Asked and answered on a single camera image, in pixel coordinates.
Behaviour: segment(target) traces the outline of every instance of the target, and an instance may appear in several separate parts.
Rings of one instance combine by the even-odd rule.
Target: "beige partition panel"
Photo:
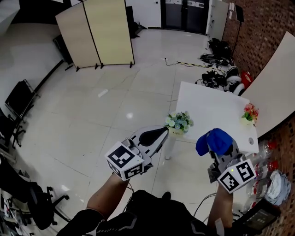
[[[134,63],[125,1],[87,0],[84,5],[101,62]]]
[[[295,111],[295,37],[286,32],[277,50],[242,94],[259,110],[257,137],[270,131]]]
[[[76,67],[100,65],[82,3],[56,16],[60,32]]]

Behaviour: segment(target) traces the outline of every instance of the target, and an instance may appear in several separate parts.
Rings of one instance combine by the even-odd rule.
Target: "white table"
[[[198,140],[214,128],[227,132],[243,153],[258,153],[256,128],[243,125],[241,117],[248,99],[205,86],[181,82],[177,100],[177,112],[188,111],[194,126],[183,137]],[[169,137],[165,159],[170,159],[175,138]]]

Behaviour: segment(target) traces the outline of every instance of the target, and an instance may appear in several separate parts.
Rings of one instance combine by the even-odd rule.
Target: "blue cloth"
[[[198,139],[195,149],[200,156],[203,156],[209,152],[209,145],[210,149],[217,155],[223,155],[232,142],[232,137],[226,132],[221,129],[213,129]]]

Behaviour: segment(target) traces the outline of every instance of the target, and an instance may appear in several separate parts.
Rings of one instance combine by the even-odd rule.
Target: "black door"
[[[162,28],[205,34],[209,0],[161,0]]]

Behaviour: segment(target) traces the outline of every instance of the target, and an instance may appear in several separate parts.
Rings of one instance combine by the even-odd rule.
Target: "pink flowers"
[[[252,103],[249,103],[245,106],[244,112],[245,114],[242,116],[242,118],[253,121],[253,124],[256,123],[259,115],[259,109],[257,109]]]

